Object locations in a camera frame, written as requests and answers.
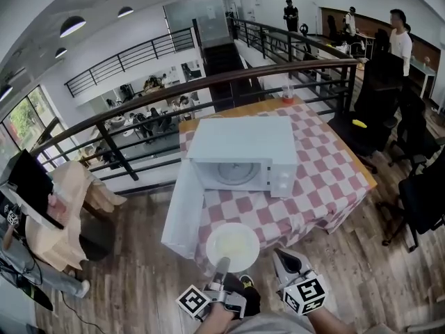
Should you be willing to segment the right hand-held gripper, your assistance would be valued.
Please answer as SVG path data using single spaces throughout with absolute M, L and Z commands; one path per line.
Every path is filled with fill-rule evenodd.
M 325 280 L 312 269 L 305 255 L 289 248 L 275 248 L 273 265 L 287 310 L 303 316 L 324 306 L 327 297 Z

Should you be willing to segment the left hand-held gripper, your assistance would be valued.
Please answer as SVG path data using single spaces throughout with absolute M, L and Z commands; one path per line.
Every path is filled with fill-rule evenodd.
M 228 257 L 219 259 L 212 281 L 204 289 L 191 285 L 176 299 L 177 305 L 188 316 L 199 321 L 206 319 L 215 303 L 221 304 L 225 310 L 232 312 L 235 319 L 244 318 L 246 298 L 230 289 L 225 282 L 229 266 Z

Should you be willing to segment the white round plate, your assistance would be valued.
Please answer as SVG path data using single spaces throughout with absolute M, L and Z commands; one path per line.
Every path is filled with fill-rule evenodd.
M 241 223 L 226 223 L 219 226 L 209 235 L 206 243 L 209 262 L 216 267 L 221 259 L 227 257 L 230 273 L 249 269 L 257 260 L 259 251 L 257 234 Z

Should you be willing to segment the white microwave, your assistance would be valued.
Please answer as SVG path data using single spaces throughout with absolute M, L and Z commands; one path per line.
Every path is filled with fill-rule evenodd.
M 226 185 L 217 178 L 219 163 L 258 163 L 261 170 L 246 184 Z M 194 258 L 206 191 L 260 191 L 274 198 L 288 198 L 296 180 L 297 165 L 288 116 L 201 120 L 181 160 L 162 244 L 186 259 Z

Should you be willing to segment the person's right forearm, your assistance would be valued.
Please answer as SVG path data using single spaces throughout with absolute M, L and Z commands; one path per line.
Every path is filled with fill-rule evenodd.
M 354 328 L 345 324 L 326 308 L 319 308 L 307 314 L 315 334 L 357 334 Z

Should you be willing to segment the person's left forearm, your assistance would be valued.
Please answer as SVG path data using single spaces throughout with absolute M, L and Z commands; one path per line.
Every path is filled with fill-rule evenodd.
M 213 303 L 209 315 L 195 334 L 225 334 L 233 318 L 234 313 L 226 310 L 223 304 Z

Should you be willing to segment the glass microwave turntable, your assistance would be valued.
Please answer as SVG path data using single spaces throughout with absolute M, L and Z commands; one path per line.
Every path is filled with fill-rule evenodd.
M 220 183 L 237 186 L 253 180 L 261 166 L 258 163 L 219 163 L 216 170 Z

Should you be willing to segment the person's black trouser leg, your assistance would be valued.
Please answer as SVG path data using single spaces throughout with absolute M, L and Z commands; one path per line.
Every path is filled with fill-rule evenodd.
M 228 288 L 246 300 L 244 317 L 252 317 L 260 313 L 261 296 L 255 287 L 244 289 L 239 278 L 231 275 L 228 280 Z

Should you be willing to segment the person's grey shirt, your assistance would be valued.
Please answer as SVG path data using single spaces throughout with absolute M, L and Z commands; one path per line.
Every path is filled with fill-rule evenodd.
M 308 319 L 284 312 L 260 313 L 233 324 L 226 334 L 315 334 Z

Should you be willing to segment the red white checkered tablecloth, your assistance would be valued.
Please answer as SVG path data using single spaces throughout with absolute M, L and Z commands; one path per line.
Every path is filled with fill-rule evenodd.
M 289 247 L 313 228 L 333 233 L 375 186 L 357 157 L 306 104 L 258 114 L 291 119 L 298 160 L 292 194 L 280 199 L 262 191 L 206 191 L 195 252 L 195 262 L 204 272 L 211 268 L 207 239 L 220 225 L 250 227 L 261 248 Z

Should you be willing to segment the wooden table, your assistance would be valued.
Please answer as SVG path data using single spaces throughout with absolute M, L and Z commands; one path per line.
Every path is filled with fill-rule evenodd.
M 209 116 L 204 116 L 202 119 L 206 118 L 234 118 L 243 116 L 256 116 L 258 113 L 265 113 L 267 111 L 274 111 L 276 109 L 283 109 L 294 105 L 305 104 L 303 100 L 299 97 L 293 98 L 293 103 L 283 102 L 280 98 L 275 98 L 272 100 L 266 100 L 262 102 L 257 102 L 254 104 L 248 104 L 245 106 L 239 106 L 233 109 L 228 109 L 226 111 L 221 111 L 218 113 L 211 114 Z M 181 122 L 179 124 L 179 134 L 185 134 L 186 132 L 195 131 L 201 118 L 192 119 L 189 121 Z M 364 164 L 359 160 L 358 156 L 345 144 L 345 142 L 340 138 L 338 133 L 336 133 L 333 128 L 331 128 L 326 122 L 323 122 L 321 129 L 325 132 L 332 132 L 337 138 L 337 145 L 344 149 L 353 160 L 357 170 L 364 176 L 368 182 L 369 189 L 372 190 L 377 187 L 377 182 L 370 173 L 370 171 L 364 166 Z

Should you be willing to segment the black office chair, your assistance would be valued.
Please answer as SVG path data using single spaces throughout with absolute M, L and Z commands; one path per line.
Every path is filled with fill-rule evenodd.
M 401 121 L 397 126 L 397 138 L 389 146 L 398 146 L 402 155 L 392 159 L 388 166 L 402 160 L 409 160 L 414 175 L 419 166 L 426 166 L 427 160 L 445 145 L 445 137 L 435 138 L 427 128 L 424 116 L 426 105 L 424 101 L 409 87 L 402 89 L 398 99 Z
M 377 202 L 379 212 L 384 208 L 390 214 L 401 216 L 402 221 L 390 238 L 382 241 L 389 246 L 404 227 L 411 231 L 414 245 L 408 248 L 413 252 L 419 247 L 418 236 L 429 230 L 445 225 L 445 158 L 439 156 L 421 174 L 409 176 L 398 184 L 398 202 Z
M 369 159 L 384 150 L 397 124 L 395 113 L 403 82 L 403 60 L 390 52 L 378 53 L 364 66 L 364 79 L 353 110 L 328 122 L 372 173 L 377 173 L 377 168 Z M 352 119 L 368 127 L 356 127 Z

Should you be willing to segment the beige cloth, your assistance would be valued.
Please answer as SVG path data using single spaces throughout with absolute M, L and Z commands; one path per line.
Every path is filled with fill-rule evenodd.
M 56 270 L 62 271 L 68 266 L 80 269 L 81 261 L 87 259 L 79 240 L 83 204 L 86 202 L 95 210 L 111 213 L 127 199 L 109 190 L 103 181 L 77 161 L 64 163 L 50 175 L 57 188 L 56 194 L 65 206 L 62 215 L 65 227 L 49 229 L 28 217 L 26 240 L 34 255 Z

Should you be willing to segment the group of people downstairs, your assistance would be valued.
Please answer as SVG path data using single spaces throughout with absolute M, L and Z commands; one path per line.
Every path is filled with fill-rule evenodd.
M 92 128 L 92 141 L 78 150 L 77 161 L 97 172 L 124 172 L 124 159 L 133 170 L 179 152 L 179 124 L 202 114 L 184 110 L 200 105 L 207 90 L 184 93 L 127 111 L 102 123 L 108 134 Z

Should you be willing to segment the wooden-topped black railing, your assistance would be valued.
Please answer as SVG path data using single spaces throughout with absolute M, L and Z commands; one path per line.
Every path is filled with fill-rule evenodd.
M 76 150 L 79 150 L 83 146 L 91 145 L 94 142 L 104 140 L 107 142 L 109 149 L 105 150 L 103 152 L 98 152 L 96 154 L 93 154 L 89 157 L 86 157 L 81 160 L 82 163 L 85 163 L 89 161 L 90 159 L 95 159 L 100 155 L 103 154 L 114 154 L 115 157 L 118 158 L 117 161 L 114 161 L 109 164 L 105 164 L 103 166 L 98 166 L 96 168 L 92 168 L 92 172 L 96 172 L 98 170 L 102 170 L 105 168 L 110 168 L 112 165 L 119 165 L 124 170 L 121 173 L 106 176 L 104 179 L 109 180 L 116 177 L 122 177 L 129 175 L 132 177 L 133 180 L 138 180 L 137 173 L 139 170 L 136 170 L 133 168 L 132 165 L 129 164 L 130 161 L 139 160 L 145 157 L 148 157 L 150 153 L 141 154 L 137 157 L 133 158 L 125 158 L 121 151 L 126 148 L 130 148 L 134 145 L 138 145 L 139 142 L 135 143 L 128 143 L 123 146 L 116 146 L 112 137 L 114 135 L 121 134 L 125 131 L 128 131 L 130 129 L 133 129 L 135 127 L 141 127 L 143 126 L 143 123 L 139 122 L 136 125 L 129 125 L 128 127 L 123 127 L 122 129 L 119 129 L 115 132 L 108 132 L 106 129 L 104 129 L 104 123 L 107 120 L 110 120 L 111 118 L 114 118 L 115 116 L 118 116 L 122 113 L 130 112 L 135 109 L 139 109 L 142 107 L 145 107 L 147 105 L 160 102 L 160 101 L 166 101 L 173 97 L 178 97 L 181 95 L 185 95 L 186 93 L 195 92 L 197 90 L 202 90 L 206 88 L 211 88 L 214 86 L 217 86 L 219 84 L 230 84 L 232 85 L 234 82 L 239 80 L 251 80 L 256 79 L 258 77 L 269 77 L 276 74 L 293 74 L 294 72 L 304 72 L 304 71 L 310 71 L 310 70 L 322 70 L 322 69 L 341 69 L 342 77 L 340 79 L 335 80 L 326 80 L 326 81 L 312 81 L 312 82 L 305 82 L 298 85 L 294 85 L 294 89 L 303 89 L 303 88 L 310 88 L 315 86 L 324 86 L 324 85 L 333 85 L 333 84 L 348 84 L 348 86 L 352 87 L 355 83 L 355 73 L 357 69 L 358 60 L 354 58 L 347 58 L 347 59 L 321 59 L 321 60 L 312 60 L 312 61 L 300 61 L 300 62 L 288 62 L 283 64 L 276 64 L 276 65 L 267 65 L 267 66 L 261 66 L 261 67 L 255 67 L 250 68 L 246 70 L 241 70 L 238 72 L 226 72 L 222 74 L 217 74 L 210 77 L 205 77 L 202 79 L 196 79 L 187 83 L 178 84 L 176 86 L 173 86 L 168 89 L 158 90 L 152 94 L 150 94 L 149 98 L 144 100 L 143 98 L 137 98 L 134 99 L 128 103 L 126 103 L 123 106 L 120 106 L 116 109 L 113 109 L 112 111 L 99 114 L 98 116 L 89 118 L 87 120 L 84 120 L 83 122 L 80 122 L 79 124 L 69 128 L 68 130 L 64 131 L 63 133 L 45 141 L 45 143 L 39 145 L 36 148 L 33 148 L 30 152 L 30 155 L 32 157 L 37 157 L 38 155 L 42 154 L 47 148 L 51 146 L 55 146 L 56 144 L 60 143 L 61 141 L 70 138 L 88 128 L 96 126 L 99 130 L 99 136 L 93 138 L 92 140 L 86 141 L 85 143 L 82 143 L 80 145 L 77 145 L 71 149 L 69 149 L 66 152 L 62 152 L 60 155 L 58 155 L 57 158 L 64 157 L 65 155 L 72 153 Z

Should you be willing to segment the dark staircase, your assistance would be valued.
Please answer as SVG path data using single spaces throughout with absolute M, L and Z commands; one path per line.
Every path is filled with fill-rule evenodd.
M 205 57 L 204 70 L 208 77 L 244 70 L 241 57 L 233 42 L 207 47 L 204 48 L 203 52 Z M 236 95 L 237 92 L 239 92 L 239 95 L 250 93 L 252 86 L 248 79 L 217 83 L 210 86 L 209 91 L 212 101 L 216 103 L 213 106 L 216 113 L 251 103 L 249 97 L 235 97 L 235 100 L 233 100 L 234 96 L 232 95 L 233 91 L 236 92 Z

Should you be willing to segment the black monitor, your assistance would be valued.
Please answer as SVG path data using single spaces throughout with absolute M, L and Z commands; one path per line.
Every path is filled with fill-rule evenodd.
M 64 226 L 48 214 L 54 183 L 40 162 L 22 150 L 12 157 L 0 175 L 0 191 L 25 215 L 49 229 Z

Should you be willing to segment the black metal railing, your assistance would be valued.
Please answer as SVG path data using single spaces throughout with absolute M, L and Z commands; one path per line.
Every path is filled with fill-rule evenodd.
M 288 32 L 235 17 L 228 17 L 227 24 L 235 40 L 256 49 L 264 58 L 291 62 L 352 57 L 347 51 L 323 44 L 302 33 Z
M 75 98 L 130 68 L 192 48 L 194 48 L 194 43 L 191 28 L 174 31 L 112 55 L 71 78 L 65 86 L 70 95 Z

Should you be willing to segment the white desk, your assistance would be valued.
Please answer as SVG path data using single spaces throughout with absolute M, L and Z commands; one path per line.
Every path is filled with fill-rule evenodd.
M 410 59 L 410 80 L 419 89 L 421 99 L 430 99 L 436 82 L 437 72 L 429 65 L 429 61 L 418 61 L 415 56 Z

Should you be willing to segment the large glass window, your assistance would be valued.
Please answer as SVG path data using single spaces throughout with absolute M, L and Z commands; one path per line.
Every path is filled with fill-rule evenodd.
M 42 88 L 35 87 L 0 122 L 0 171 L 19 151 L 30 152 L 55 117 Z

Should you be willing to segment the glass partition wall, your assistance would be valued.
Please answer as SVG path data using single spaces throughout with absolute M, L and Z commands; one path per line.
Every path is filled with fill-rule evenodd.
M 182 0 L 164 5 L 163 9 L 176 51 L 194 47 L 191 37 L 194 19 L 205 49 L 232 42 L 223 0 Z

